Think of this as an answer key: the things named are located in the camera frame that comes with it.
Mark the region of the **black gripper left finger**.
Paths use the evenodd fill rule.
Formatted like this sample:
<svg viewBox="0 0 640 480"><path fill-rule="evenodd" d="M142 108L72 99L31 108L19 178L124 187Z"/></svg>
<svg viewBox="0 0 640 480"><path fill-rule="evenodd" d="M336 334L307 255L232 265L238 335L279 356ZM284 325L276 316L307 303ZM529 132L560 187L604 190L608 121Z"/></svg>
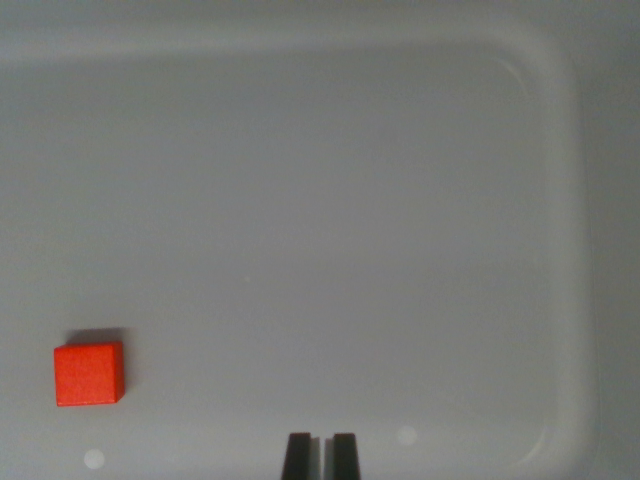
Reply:
<svg viewBox="0 0 640 480"><path fill-rule="evenodd" d="M288 437L282 480L318 480L320 478L320 439L309 432Z"/></svg>

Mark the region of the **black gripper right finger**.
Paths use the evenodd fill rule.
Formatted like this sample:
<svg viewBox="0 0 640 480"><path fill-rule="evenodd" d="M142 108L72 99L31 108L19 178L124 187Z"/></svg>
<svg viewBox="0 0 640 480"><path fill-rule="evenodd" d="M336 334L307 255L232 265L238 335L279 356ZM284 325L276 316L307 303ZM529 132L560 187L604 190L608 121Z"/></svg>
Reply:
<svg viewBox="0 0 640 480"><path fill-rule="evenodd" d="M361 470L354 433L336 433L324 444L324 480L360 480Z"/></svg>

